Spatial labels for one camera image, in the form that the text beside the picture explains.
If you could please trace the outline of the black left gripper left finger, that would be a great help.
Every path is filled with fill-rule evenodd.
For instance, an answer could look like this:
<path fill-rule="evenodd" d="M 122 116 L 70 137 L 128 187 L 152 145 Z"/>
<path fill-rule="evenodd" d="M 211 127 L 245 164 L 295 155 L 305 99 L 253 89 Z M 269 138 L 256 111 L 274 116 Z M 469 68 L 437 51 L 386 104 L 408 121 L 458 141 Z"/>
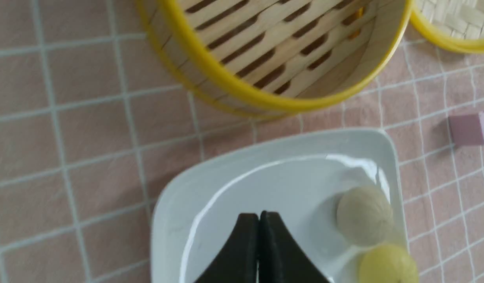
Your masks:
<path fill-rule="evenodd" d="M 197 283 L 255 283 L 257 281 L 259 217 L 241 213 L 222 249 Z"/>

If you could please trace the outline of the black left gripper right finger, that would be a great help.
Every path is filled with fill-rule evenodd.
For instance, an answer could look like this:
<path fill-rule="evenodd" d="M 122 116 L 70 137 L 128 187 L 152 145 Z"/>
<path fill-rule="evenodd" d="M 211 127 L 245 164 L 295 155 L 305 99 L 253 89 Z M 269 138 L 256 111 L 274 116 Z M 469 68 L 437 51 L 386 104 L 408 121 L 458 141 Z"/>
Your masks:
<path fill-rule="evenodd" d="M 262 211 L 259 223 L 260 283 L 328 283 L 302 251 L 277 212 Z"/>

